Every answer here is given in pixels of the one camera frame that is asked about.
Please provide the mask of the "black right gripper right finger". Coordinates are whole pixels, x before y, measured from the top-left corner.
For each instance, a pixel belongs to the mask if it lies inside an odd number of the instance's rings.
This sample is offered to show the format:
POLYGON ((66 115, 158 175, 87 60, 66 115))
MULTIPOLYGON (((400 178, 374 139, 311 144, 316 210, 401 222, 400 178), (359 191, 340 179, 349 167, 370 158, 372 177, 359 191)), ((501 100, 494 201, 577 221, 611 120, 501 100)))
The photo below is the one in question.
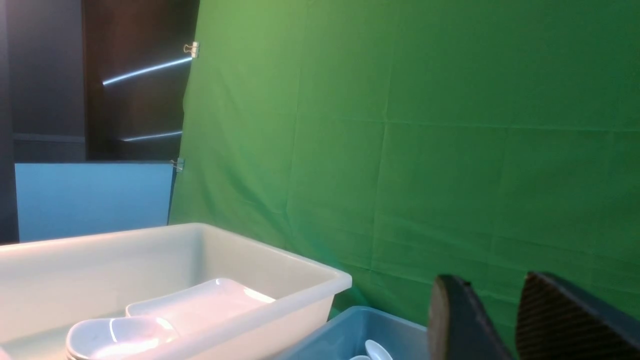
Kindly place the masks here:
POLYGON ((515 345, 521 360, 637 360, 637 319, 550 272, 526 274, 515 345))

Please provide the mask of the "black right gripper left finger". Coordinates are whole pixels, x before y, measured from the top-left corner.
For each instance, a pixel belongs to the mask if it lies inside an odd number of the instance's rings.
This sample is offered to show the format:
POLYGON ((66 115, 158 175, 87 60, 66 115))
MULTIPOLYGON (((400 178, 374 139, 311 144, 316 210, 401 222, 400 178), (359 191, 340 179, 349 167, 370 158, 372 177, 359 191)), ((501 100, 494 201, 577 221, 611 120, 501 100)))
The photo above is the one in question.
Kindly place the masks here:
POLYGON ((437 275, 430 292, 427 346, 432 360, 513 360, 470 282, 437 275))

